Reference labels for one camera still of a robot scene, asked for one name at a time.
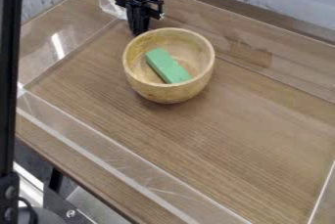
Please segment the black vertical frame post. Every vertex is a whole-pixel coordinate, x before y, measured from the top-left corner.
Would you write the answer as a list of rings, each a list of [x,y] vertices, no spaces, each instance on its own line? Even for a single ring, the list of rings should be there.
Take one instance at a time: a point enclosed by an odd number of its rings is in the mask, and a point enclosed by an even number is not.
[[[13,159],[21,7],[22,0],[0,0],[0,224],[18,222]]]

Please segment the light wooden bowl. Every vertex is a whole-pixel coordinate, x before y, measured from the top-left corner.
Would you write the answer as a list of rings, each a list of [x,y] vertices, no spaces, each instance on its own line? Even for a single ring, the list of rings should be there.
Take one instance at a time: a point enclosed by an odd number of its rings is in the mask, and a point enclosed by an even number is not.
[[[166,84],[146,63],[144,54],[162,48],[193,78]],[[207,39],[197,32],[162,27],[135,37],[124,48],[123,71],[132,89],[148,100],[175,104],[193,98],[209,83],[215,53]]]

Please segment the black table leg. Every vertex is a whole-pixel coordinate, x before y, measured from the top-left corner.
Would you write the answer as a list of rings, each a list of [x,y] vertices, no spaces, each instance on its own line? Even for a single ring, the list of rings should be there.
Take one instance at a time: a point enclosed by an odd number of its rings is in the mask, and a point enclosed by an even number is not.
[[[55,193],[59,193],[61,189],[61,183],[63,183],[63,173],[56,168],[52,168],[48,188]]]

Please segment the green rectangular block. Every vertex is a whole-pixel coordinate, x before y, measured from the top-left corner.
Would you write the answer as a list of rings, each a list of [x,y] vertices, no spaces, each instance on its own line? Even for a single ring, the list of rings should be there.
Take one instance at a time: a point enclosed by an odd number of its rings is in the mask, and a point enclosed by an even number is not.
[[[167,84],[181,83],[193,77],[168,53],[162,48],[155,48],[144,54],[146,63]]]

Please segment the grey metal base plate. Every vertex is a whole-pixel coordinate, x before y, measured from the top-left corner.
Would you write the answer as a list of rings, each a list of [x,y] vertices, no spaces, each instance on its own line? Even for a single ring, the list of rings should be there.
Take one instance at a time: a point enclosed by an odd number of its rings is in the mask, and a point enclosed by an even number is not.
[[[96,224],[48,187],[43,189],[43,207],[55,213],[65,224]]]

